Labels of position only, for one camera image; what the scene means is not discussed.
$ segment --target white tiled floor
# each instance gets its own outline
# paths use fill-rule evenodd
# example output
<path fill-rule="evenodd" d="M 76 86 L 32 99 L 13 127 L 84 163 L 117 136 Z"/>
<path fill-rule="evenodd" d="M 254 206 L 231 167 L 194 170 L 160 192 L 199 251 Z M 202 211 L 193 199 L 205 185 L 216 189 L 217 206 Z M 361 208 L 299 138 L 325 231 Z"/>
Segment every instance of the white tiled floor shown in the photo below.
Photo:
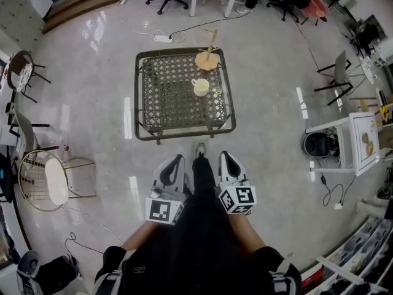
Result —
<path fill-rule="evenodd" d="M 329 17 L 328 23 L 321 22 L 317 27 L 307 22 L 300 27 L 301 33 L 289 17 L 281 21 L 281 11 L 259 4 L 247 17 L 187 31 L 184 42 L 161 44 L 147 34 L 134 32 L 151 28 L 166 33 L 181 30 L 222 18 L 224 7 L 220 0 L 208 0 L 205 6 L 198 0 L 198 16 L 190 18 L 182 6 L 170 2 L 159 16 L 160 2 L 147 6 L 144 1 L 128 0 L 124 6 L 108 6 L 76 18 L 46 34 L 34 54 L 38 64 L 47 65 L 43 73 L 52 84 L 38 81 L 29 90 L 38 104 L 25 98 L 20 101 L 32 121 L 52 125 L 37 131 L 44 141 L 41 145 L 64 142 L 69 144 L 71 155 L 96 162 L 94 185 L 98 196 L 70 200 L 65 207 L 98 218 L 125 240 L 144 221 L 144 199 L 154 168 L 171 155 L 183 154 L 190 173 L 192 147 L 203 141 L 215 174 L 223 150 L 234 153 L 245 164 L 259 201 L 249 218 L 261 237 L 283 255 L 294 253 L 293 261 L 299 269 L 309 266 L 364 219 L 356 215 L 355 203 L 376 192 L 386 170 L 386 164 L 380 162 L 356 178 L 343 209 L 335 211 L 333 206 L 341 191 L 333 193 L 328 207 L 322 206 L 326 189 L 319 174 L 315 181 L 311 179 L 310 158 L 301 150 L 305 128 L 345 117 L 357 109 L 349 104 L 348 97 L 343 99 L 341 111 L 337 104 L 328 107 L 333 91 L 313 91 L 327 85 L 330 78 L 315 72 L 310 50 L 318 67 L 332 64 L 344 49 L 355 65 L 358 61 L 336 20 Z M 224 51 L 227 62 L 236 130 L 213 139 L 164 140 L 160 146 L 135 137 L 125 139 L 128 129 L 124 117 L 129 111 L 127 102 L 133 102 L 137 53 L 205 46 L 209 38 L 203 29 L 213 28 L 219 30 L 216 46 Z M 378 75 L 375 85 L 363 83 L 355 96 L 374 95 L 375 87 L 389 94 L 384 77 Z M 303 118 L 304 105 L 300 107 L 297 88 L 302 91 L 308 119 Z M 330 187 L 336 183 L 346 187 L 353 179 L 353 175 L 344 174 L 325 176 Z M 43 213 L 20 200 L 20 213 L 30 242 L 44 261 L 65 254 L 64 240 L 71 231 L 78 242 L 101 251 L 119 243 L 98 221 L 76 211 Z M 84 287 L 91 290 L 101 255 L 72 242 L 68 246 L 80 262 Z"/>

